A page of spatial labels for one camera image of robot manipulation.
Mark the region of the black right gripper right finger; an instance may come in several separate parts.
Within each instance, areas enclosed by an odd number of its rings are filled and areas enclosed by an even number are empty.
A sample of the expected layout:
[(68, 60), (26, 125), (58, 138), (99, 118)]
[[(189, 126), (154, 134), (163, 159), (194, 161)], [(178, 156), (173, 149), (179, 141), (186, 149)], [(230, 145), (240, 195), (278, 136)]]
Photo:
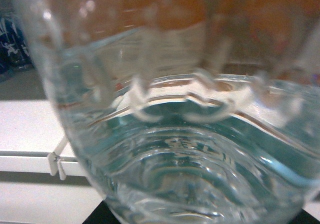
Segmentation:
[(305, 210), (301, 210), (289, 224), (320, 224), (320, 222)]

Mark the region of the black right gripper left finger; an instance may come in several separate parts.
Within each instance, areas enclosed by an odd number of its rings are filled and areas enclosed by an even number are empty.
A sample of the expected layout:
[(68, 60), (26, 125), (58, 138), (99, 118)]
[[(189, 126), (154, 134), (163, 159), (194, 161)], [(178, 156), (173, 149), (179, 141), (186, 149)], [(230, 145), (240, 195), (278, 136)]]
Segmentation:
[(82, 224), (120, 224), (107, 204), (102, 201)]

